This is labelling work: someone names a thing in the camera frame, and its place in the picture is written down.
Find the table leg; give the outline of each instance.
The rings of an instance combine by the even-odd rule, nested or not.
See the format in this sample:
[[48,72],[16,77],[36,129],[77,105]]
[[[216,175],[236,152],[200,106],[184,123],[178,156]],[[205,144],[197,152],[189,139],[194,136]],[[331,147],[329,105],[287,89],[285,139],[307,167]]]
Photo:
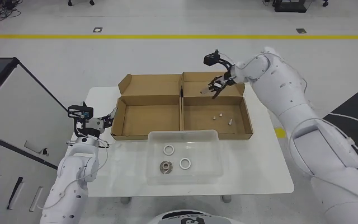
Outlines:
[[129,204],[131,200],[132,200],[131,197],[121,197],[122,204]]
[[222,195],[222,200],[224,203],[230,203],[231,202],[231,195]]

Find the metal nut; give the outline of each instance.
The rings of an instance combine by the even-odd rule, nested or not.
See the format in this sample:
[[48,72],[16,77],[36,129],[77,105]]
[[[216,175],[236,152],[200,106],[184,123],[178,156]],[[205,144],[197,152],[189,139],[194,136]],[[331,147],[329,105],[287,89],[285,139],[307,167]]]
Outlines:
[[159,166],[159,169],[163,174],[169,174],[173,170],[173,164],[170,161],[163,161]]

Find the white table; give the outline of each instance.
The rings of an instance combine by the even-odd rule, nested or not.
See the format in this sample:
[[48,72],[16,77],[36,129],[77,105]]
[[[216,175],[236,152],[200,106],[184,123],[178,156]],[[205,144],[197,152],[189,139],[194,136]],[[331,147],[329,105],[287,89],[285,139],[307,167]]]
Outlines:
[[[94,87],[86,98],[95,117],[104,116],[116,106],[118,87]],[[148,185],[145,177],[146,141],[115,141],[108,128],[100,136],[112,145],[109,159],[88,184],[90,197],[135,197],[174,195],[233,195],[291,193],[294,185],[282,155],[267,109],[250,85],[244,97],[253,126],[250,140],[221,141],[224,174],[215,184]],[[100,163],[106,152],[100,149]]]

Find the yellow floor line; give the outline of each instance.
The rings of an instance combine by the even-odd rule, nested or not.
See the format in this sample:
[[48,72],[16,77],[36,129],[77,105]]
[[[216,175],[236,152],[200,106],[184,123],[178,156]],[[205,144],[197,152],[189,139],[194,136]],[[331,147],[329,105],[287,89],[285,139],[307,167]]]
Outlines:
[[0,34],[0,39],[252,39],[252,40],[358,40],[358,35],[264,34]]
[[275,128],[275,132],[278,138],[286,138],[286,132],[283,128]]

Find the black logo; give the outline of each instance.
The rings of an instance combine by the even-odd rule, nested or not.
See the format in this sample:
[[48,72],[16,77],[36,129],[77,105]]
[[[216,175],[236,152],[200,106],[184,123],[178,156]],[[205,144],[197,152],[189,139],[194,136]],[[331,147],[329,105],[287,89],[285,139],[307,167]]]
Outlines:
[[181,224],[205,224],[205,221],[203,218],[196,218],[196,220],[193,220],[192,218],[183,218]]

